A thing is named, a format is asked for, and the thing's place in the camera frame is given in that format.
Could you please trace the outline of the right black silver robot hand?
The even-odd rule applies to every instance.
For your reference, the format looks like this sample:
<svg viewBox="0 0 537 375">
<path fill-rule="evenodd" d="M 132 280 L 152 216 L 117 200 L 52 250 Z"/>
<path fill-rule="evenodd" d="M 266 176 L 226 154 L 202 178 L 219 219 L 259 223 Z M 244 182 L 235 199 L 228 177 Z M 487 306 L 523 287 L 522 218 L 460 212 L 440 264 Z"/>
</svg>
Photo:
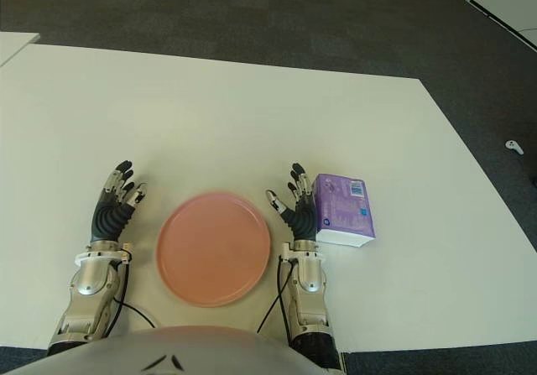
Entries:
<svg viewBox="0 0 537 375">
<path fill-rule="evenodd" d="M 266 190 L 268 203 L 278 212 L 283 222 L 290 228 L 294 240 L 315 241 L 317 233 L 317 212 L 313 188 L 305 169 L 299 163 L 293 163 L 290 176 L 294 182 L 288 188 L 295 198 L 295 207 L 283 203 L 276 193 Z"/>
</svg>

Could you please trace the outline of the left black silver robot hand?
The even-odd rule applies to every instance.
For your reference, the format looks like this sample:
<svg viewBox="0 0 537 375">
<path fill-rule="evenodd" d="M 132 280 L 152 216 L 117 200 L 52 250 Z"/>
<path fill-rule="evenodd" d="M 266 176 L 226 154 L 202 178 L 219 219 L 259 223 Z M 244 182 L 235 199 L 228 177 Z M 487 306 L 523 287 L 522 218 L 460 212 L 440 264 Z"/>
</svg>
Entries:
<svg viewBox="0 0 537 375">
<path fill-rule="evenodd" d="M 146 184 L 131 181 L 133 163 L 122 161 L 107 177 L 91 220 L 90 242 L 117 242 L 138 205 Z"/>
</svg>

